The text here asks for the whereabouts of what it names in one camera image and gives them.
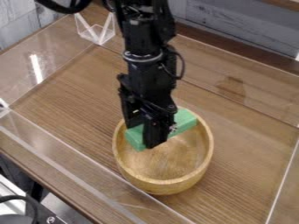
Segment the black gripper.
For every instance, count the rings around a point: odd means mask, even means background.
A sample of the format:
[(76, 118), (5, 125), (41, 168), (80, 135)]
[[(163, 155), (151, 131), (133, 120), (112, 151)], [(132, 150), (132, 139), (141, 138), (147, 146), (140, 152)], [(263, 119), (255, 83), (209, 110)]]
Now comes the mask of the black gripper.
[(176, 124), (172, 91), (184, 76), (185, 63), (172, 46), (163, 47), (157, 54), (141, 55), (125, 50), (123, 58), (127, 73), (116, 78), (125, 127), (144, 124), (144, 146), (152, 149), (167, 141)]

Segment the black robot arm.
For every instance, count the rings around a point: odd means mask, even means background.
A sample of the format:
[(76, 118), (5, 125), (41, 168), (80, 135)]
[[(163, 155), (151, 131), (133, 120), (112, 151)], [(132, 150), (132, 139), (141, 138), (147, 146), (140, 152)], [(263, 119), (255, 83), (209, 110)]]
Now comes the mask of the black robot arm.
[(141, 143), (152, 149), (167, 141), (177, 107), (172, 98), (184, 63), (169, 41), (176, 36), (168, 0), (104, 0), (116, 14), (124, 38), (127, 72), (116, 78), (125, 127), (141, 126)]

